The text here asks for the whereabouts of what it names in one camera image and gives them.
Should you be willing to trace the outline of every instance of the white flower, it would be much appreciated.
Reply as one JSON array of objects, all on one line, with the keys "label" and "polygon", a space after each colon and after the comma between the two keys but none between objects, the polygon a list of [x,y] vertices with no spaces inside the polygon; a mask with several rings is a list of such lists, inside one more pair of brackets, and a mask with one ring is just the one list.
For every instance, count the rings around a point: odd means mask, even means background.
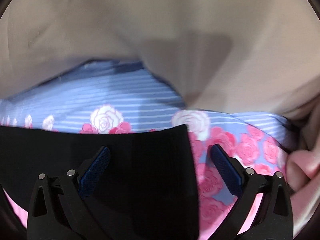
[{"label": "white flower", "polygon": [[123,120],[122,114],[110,105],[102,106],[90,115],[91,125],[99,133],[103,134],[109,133],[112,128],[117,127]]},{"label": "white flower", "polygon": [[288,154],[284,150],[280,149],[277,157],[277,165],[280,169],[282,169],[287,163],[287,158],[288,158]]},{"label": "white flower", "polygon": [[13,119],[12,126],[17,127],[17,125],[18,125],[17,119]]},{"label": "white flower", "polygon": [[31,115],[28,115],[28,116],[24,119],[24,127],[25,127],[25,128],[32,128],[32,118],[31,118]]},{"label": "white flower", "polygon": [[54,123],[54,117],[53,115],[49,115],[46,119],[43,120],[42,129],[47,131],[52,131],[53,123]]},{"label": "white flower", "polygon": [[209,135],[210,118],[206,112],[182,110],[175,113],[171,119],[173,126],[187,124],[188,130],[198,136],[198,140],[204,141]]}]

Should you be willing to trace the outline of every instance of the beige fabric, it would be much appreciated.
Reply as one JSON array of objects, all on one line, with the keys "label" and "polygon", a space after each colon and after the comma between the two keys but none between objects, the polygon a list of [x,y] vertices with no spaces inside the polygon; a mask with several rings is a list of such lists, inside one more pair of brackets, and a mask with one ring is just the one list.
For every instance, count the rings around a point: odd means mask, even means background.
[{"label": "beige fabric", "polygon": [[[190,107],[292,119],[313,109],[302,133],[313,149],[320,22],[307,0],[13,0],[0,19],[0,98],[105,58],[142,59]],[[301,173],[295,233],[319,202],[319,178]]]}]

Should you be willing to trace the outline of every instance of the silver rivet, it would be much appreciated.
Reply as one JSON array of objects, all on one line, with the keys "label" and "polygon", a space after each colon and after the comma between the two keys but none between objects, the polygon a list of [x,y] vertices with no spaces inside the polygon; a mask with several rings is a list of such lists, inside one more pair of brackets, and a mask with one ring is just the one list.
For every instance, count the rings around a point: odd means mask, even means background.
[{"label": "silver rivet", "polygon": [[276,172],[276,176],[281,179],[283,177],[283,174],[280,171]]},{"label": "silver rivet", "polygon": [[68,170],[68,172],[67,172],[68,176],[73,176],[74,174],[76,174],[75,170]]},{"label": "silver rivet", "polygon": [[253,169],[253,168],[246,168],[245,171],[246,171],[249,175],[254,174],[254,169]]},{"label": "silver rivet", "polygon": [[44,173],[41,173],[38,178],[39,178],[39,179],[44,179],[44,178],[45,178],[45,174],[44,174]]}]

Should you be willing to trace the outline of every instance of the blue gripper pad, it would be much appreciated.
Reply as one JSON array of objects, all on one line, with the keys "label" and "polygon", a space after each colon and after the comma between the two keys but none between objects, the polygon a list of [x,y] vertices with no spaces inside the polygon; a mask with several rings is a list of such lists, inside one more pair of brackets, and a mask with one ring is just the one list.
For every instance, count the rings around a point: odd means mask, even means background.
[{"label": "blue gripper pad", "polygon": [[106,170],[110,162],[110,150],[104,147],[98,157],[92,162],[85,174],[79,180],[79,195],[84,200],[85,197],[92,195],[100,176]]},{"label": "blue gripper pad", "polygon": [[231,164],[227,154],[222,152],[217,145],[213,145],[210,155],[213,164],[216,166],[230,193],[240,197],[242,195],[242,180],[239,173]]}]

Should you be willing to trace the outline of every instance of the black cloth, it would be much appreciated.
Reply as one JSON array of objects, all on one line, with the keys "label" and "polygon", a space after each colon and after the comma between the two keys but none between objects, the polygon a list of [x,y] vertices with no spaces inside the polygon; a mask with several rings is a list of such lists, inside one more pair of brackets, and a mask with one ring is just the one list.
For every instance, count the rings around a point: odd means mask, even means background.
[{"label": "black cloth", "polygon": [[101,146],[110,149],[110,164],[85,203],[107,235],[197,239],[198,192],[185,125],[110,135],[0,127],[0,184],[28,210],[39,174],[76,170]]}]

